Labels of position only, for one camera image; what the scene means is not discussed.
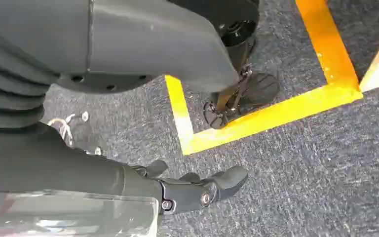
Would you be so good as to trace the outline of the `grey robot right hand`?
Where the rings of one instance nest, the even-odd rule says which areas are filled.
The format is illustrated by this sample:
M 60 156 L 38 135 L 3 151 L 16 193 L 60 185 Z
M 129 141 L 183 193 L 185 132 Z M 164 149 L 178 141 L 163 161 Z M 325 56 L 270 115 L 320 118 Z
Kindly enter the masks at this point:
M 155 198 L 161 213 L 235 195 L 234 166 L 201 179 L 159 177 L 166 165 L 128 164 L 66 145 L 43 122 L 49 88 L 119 93 L 170 75 L 208 92 L 238 74 L 205 17 L 166 0 L 0 0 L 0 191 L 77 191 Z

